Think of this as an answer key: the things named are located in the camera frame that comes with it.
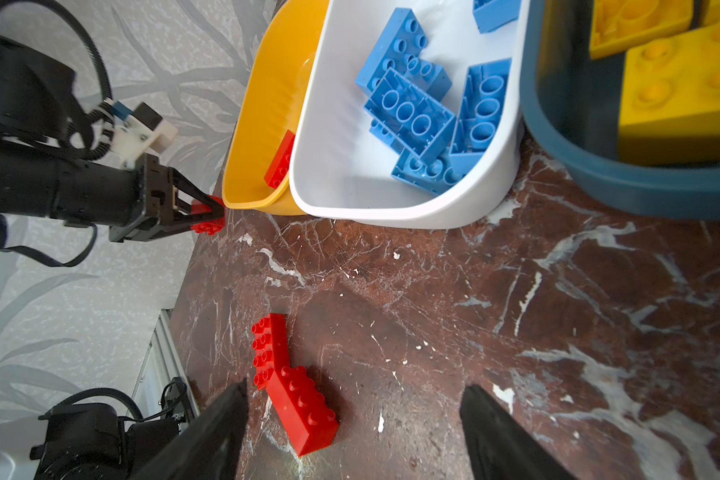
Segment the yellow long brick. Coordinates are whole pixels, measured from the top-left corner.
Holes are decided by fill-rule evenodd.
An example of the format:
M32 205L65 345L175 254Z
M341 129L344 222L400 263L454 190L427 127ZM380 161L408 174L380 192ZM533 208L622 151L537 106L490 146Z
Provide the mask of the yellow long brick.
M692 0L595 0L590 58L601 59L687 31L693 12Z

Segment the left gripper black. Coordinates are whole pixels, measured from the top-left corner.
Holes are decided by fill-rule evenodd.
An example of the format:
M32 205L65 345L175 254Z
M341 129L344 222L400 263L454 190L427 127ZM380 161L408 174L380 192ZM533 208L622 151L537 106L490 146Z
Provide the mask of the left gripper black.
M209 195L155 155L132 170L64 160L17 146L0 151L0 213L109 226L112 242L150 241L186 232L216 234L216 221L176 224L179 212L223 212Z

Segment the blue brick group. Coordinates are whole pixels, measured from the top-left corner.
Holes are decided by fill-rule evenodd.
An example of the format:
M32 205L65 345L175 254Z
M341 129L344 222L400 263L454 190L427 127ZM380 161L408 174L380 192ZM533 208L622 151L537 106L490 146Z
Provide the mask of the blue brick group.
M516 20L520 6L520 0L474 0L472 12L478 31L490 33Z

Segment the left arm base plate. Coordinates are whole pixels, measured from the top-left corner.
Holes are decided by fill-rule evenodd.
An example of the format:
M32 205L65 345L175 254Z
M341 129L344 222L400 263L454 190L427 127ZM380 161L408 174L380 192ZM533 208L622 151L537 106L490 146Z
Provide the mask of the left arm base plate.
M194 419L187 384L173 378L156 414L143 416L134 400L110 388L74 394L38 418L44 441L29 458L36 479L128 479L147 465Z

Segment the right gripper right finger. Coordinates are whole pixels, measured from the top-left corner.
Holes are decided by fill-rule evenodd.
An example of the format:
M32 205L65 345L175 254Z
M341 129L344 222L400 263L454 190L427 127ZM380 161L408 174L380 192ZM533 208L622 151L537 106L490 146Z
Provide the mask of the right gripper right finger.
M459 414L476 479L573 477L481 386L465 388Z

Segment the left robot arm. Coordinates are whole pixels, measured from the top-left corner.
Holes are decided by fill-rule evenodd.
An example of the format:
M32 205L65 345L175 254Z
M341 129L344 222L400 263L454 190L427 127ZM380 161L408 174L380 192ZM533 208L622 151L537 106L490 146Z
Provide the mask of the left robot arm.
M4 8L0 1L0 11ZM222 230L222 200L159 161L176 128L146 104L128 108L116 101L103 59L82 24L56 1L45 8L82 41L101 101L83 109L71 68L0 35L0 252L60 266L39 250L9 244L11 215L92 231L107 227L116 243Z

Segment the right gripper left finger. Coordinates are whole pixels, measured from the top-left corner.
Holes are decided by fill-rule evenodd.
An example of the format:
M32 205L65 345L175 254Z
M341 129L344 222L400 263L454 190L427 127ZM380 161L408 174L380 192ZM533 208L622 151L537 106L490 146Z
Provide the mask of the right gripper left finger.
M249 420L247 381L229 386L134 479L234 479Z

